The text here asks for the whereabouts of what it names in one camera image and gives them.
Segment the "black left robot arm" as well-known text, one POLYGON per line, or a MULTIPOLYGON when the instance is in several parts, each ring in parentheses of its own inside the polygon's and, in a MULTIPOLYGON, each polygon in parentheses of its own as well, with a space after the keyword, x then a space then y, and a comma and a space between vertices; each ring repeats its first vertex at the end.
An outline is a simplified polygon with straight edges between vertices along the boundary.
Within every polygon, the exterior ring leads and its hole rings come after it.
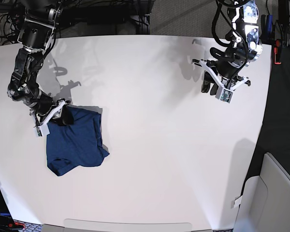
POLYGON ((210 48, 213 60, 200 60, 199 65, 204 68, 202 93, 210 95, 221 94, 222 101, 228 101, 240 85, 250 85, 247 77, 239 72, 251 62, 256 61, 262 53, 259 39, 258 7, 253 0, 223 0, 216 1, 217 10, 212 21, 212 36, 217 44, 224 47, 210 48), (223 42, 216 33, 219 17, 222 16, 230 26, 223 42))

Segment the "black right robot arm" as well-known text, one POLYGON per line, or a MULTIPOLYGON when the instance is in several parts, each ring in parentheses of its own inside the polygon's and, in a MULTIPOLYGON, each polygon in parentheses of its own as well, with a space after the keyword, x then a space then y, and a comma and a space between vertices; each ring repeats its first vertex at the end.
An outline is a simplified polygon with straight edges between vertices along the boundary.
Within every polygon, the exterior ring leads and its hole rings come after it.
POLYGON ((64 100, 55 101, 44 93, 37 83, 39 70, 54 48, 56 28, 64 7, 62 0, 23 0, 25 19, 17 41, 22 44, 15 58, 14 71, 8 85, 8 96, 23 102, 39 126, 60 103, 62 109, 50 120, 59 126, 72 125, 74 118, 64 100))

